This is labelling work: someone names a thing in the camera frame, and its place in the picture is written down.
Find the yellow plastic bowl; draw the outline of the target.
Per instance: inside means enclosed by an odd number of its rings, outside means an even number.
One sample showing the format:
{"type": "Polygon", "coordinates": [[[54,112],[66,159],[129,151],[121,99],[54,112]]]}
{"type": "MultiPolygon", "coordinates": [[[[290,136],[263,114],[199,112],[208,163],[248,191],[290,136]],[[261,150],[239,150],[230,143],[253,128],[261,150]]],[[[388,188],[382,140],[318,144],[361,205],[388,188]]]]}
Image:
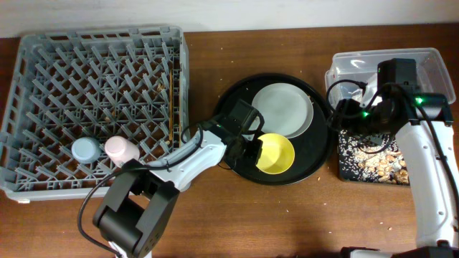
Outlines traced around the yellow plastic bowl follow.
{"type": "Polygon", "coordinates": [[[276,133],[261,135],[261,154],[256,167],[268,175],[278,175],[286,172],[295,160],[295,148],[284,136],[276,133]]]}

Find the grey round plate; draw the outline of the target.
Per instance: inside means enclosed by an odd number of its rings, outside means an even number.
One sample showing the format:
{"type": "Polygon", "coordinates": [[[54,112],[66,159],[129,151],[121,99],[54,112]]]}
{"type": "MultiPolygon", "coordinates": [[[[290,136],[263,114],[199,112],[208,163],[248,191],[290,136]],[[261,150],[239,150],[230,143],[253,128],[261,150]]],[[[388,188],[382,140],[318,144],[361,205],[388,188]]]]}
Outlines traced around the grey round plate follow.
{"type": "Polygon", "coordinates": [[[295,138],[306,132],[313,121],[313,103],[299,87],[277,82],[263,87],[252,106],[264,119],[262,132],[295,138]]]}

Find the pink plastic cup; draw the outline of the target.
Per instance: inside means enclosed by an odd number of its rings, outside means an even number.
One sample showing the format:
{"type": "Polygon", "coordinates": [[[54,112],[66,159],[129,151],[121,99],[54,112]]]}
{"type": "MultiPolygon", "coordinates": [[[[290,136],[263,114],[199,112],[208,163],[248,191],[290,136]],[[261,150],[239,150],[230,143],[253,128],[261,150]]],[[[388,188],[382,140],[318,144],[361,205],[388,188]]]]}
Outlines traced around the pink plastic cup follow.
{"type": "Polygon", "coordinates": [[[140,151],[136,145],[121,136],[113,136],[105,142],[105,153],[119,168],[130,160],[138,160],[140,151]]]}

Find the light blue plastic cup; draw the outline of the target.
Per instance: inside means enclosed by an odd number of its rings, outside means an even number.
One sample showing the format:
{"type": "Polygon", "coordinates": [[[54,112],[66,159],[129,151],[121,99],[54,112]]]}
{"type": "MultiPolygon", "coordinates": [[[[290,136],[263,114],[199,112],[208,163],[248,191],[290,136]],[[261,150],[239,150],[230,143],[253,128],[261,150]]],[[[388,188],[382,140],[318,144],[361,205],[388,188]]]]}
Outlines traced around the light blue plastic cup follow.
{"type": "Polygon", "coordinates": [[[71,146],[72,156],[82,164],[89,164],[99,159],[101,149],[94,138],[78,138],[71,146]]]}

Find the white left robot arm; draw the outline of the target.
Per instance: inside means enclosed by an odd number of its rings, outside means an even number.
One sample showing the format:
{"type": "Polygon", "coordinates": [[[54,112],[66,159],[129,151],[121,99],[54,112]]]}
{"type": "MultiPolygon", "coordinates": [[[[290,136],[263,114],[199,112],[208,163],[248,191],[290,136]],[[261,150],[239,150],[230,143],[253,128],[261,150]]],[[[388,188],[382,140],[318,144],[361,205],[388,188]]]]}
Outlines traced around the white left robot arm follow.
{"type": "Polygon", "coordinates": [[[203,171],[229,156],[259,158],[263,116],[218,114],[198,122],[194,137],[164,158],[142,164],[132,158],[109,175],[112,185],[93,216],[106,243],[93,244],[117,257],[149,257],[164,233],[179,194],[203,171]]]}

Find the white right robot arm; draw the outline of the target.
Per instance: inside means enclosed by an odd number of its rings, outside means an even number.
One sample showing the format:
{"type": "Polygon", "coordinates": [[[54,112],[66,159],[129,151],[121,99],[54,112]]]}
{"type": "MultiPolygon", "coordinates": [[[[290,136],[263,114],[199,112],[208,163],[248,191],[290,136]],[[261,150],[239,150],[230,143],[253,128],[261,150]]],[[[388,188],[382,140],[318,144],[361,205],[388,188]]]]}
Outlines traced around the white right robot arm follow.
{"type": "Polygon", "coordinates": [[[407,163],[417,219],[416,247],[400,257],[458,256],[458,165],[453,114],[446,96],[424,92],[416,62],[394,58],[377,66],[377,90],[364,104],[329,105],[327,123],[364,139],[387,134],[407,163]]]}

